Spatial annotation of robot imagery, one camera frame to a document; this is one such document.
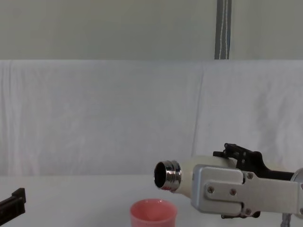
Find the white tablecloth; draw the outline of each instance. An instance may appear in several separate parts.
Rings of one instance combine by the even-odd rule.
[[[144,198],[177,205],[177,227],[279,227],[280,214],[225,219],[201,214],[183,196],[155,188],[151,175],[0,177],[0,199],[25,187],[25,214],[5,227],[130,227],[129,207]],[[292,226],[302,226],[293,216]]]

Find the bottle opening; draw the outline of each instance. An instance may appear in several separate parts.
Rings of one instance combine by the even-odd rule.
[[[166,168],[163,162],[159,162],[154,171],[154,181],[157,188],[162,188],[166,181]]]
[[[154,170],[154,181],[157,188],[174,192],[181,183],[181,169],[176,161],[159,162]]]

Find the white backdrop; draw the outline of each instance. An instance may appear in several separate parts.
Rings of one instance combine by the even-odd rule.
[[[302,61],[0,61],[0,171],[148,174],[226,142],[295,171],[302,74]]]
[[[1,173],[152,173],[191,156],[202,65],[5,61]]]

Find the pink plastic cup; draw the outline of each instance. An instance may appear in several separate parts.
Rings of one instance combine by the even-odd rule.
[[[175,227],[177,207],[160,199],[145,199],[130,208],[132,227]]]

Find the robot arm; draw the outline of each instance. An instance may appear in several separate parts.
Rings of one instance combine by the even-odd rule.
[[[235,144],[225,144],[225,150],[214,152],[213,156],[226,160],[225,163],[231,159],[235,162],[231,166],[200,161],[191,167],[177,162],[160,162],[154,172],[156,186],[184,194],[198,211],[220,214],[222,218],[258,218],[261,212],[303,217],[303,170],[296,173],[270,170],[260,152]],[[184,179],[183,182],[182,177],[187,175],[191,175],[191,181]],[[179,189],[185,187],[185,182],[190,184],[190,194]]]

